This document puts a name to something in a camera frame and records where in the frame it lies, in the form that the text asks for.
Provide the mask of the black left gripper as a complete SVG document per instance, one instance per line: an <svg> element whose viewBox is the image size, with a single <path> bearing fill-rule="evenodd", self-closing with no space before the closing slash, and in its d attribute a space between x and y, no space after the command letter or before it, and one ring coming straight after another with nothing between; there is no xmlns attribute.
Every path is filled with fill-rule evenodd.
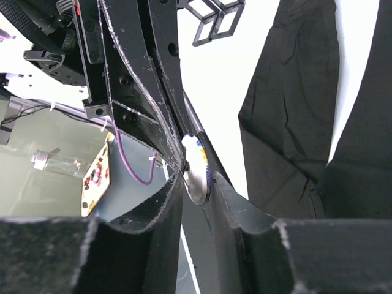
<svg viewBox="0 0 392 294"><path fill-rule="evenodd" d="M181 139L192 124L183 97L177 2L56 1L56 8L75 25L86 116L111 111L122 134L183 168Z"/></svg>

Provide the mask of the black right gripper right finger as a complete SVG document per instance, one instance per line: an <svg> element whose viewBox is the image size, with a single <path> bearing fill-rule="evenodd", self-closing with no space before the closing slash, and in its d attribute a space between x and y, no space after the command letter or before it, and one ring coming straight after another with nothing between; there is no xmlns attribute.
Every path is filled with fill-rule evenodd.
<svg viewBox="0 0 392 294"><path fill-rule="evenodd" d="M390 293L388 220L275 219L213 174L222 293Z"/></svg>

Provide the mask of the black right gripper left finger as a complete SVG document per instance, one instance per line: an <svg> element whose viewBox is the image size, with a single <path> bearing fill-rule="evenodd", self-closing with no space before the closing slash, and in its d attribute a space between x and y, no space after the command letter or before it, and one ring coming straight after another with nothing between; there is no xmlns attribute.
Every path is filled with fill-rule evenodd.
<svg viewBox="0 0 392 294"><path fill-rule="evenodd" d="M183 180L116 219L3 217L2 293L174 293Z"/></svg>

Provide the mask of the black button-up shirt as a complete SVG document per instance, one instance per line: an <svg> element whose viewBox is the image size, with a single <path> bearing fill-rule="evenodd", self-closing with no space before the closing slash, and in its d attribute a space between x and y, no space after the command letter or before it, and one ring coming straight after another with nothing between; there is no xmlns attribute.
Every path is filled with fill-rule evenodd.
<svg viewBox="0 0 392 294"><path fill-rule="evenodd" d="M333 157L334 1L281 1L238 114L250 202L276 218L391 217L391 2Z"/></svg>

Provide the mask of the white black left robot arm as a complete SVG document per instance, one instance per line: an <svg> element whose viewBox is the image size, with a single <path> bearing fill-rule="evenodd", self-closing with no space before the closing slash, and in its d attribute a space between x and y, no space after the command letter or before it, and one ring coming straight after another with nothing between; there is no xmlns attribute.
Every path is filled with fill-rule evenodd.
<svg viewBox="0 0 392 294"><path fill-rule="evenodd" d="M1 14L32 43L24 59L60 83L85 86L90 118L185 164L191 130L178 53L178 1L2 1Z"/></svg>

